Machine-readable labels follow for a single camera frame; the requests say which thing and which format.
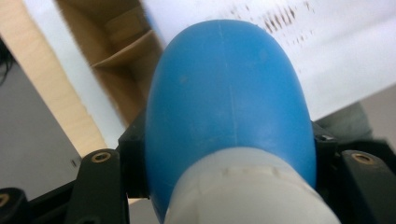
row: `blue plastic cap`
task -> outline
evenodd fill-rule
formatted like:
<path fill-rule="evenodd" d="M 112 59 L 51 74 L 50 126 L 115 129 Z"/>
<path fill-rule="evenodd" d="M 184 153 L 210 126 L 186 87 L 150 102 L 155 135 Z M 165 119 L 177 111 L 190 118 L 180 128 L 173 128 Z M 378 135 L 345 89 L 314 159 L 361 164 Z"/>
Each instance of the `blue plastic cap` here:
<path fill-rule="evenodd" d="M 151 84 L 146 163 L 161 222 L 183 172 L 226 147 L 273 153 L 315 184 L 310 118 L 285 52 L 251 23 L 206 21 L 175 37 Z"/>

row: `white plastic part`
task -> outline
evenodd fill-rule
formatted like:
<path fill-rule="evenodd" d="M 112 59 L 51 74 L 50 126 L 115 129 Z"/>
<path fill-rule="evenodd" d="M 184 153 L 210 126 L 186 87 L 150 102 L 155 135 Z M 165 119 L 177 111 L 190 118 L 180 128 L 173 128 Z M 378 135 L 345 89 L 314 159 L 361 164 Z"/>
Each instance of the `white plastic part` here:
<path fill-rule="evenodd" d="M 279 157 L 235 147 L 206 156 L 182 175 L 164 223 L 340 222 Z"/>

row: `black cable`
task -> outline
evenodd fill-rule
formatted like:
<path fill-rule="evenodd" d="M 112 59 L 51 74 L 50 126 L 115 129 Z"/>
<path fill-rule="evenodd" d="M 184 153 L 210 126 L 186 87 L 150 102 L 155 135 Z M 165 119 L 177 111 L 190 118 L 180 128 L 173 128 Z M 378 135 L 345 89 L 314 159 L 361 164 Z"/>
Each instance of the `black cable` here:
<path fill-rule="evenodd" d="M 14 57 L 12 57 L 12 54 L 9 52 L 7 46 L 3 43 L 3 40 L 0 39 L 0 67 L 3 65 L 6 67 L 6 70 L 0 74 L 0 86 L 2 86 L 6 81 L 12 64 L 14 64 Z"/>

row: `brass screw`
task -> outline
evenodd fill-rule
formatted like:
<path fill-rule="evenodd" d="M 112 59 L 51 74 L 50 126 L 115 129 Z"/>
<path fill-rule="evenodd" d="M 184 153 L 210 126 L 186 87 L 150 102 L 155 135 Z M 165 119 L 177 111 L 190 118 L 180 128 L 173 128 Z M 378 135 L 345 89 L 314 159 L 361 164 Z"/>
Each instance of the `brass screw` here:
<path fill-rule="evenodd" d="M 352 158 L 355 159 L 355 161 L 366 165 L 373 165 L 375 163 L 375 161 L 371 157 L 360 153 L 353 153 Z"/>
<path fill-rule="evenodd" d="M 92 156 L 91 161 L 97 162 L 97 163 L 104 162 L 104 161 L 107 161 L 108 159 L 110 159 L 110 157 L 111 157 L 111 154 L 108 152 L 99 152 Z"/>
<path fill-rule="evenodd" d="M 7 204 L 9 195 L 7 193 L 0 194 L 0 208 Z"/>

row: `open cardboard box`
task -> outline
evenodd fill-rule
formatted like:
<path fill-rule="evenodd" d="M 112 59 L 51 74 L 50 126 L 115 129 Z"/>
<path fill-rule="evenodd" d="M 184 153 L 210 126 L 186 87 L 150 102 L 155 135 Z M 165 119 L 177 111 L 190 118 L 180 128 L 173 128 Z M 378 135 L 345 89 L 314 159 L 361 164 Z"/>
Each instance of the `open cardboard box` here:
<path fill-rule="evenodd" d="M 125 124 L 149 95 L 161 47 L 137 0 L 58 0 L 82 53 Z"/>

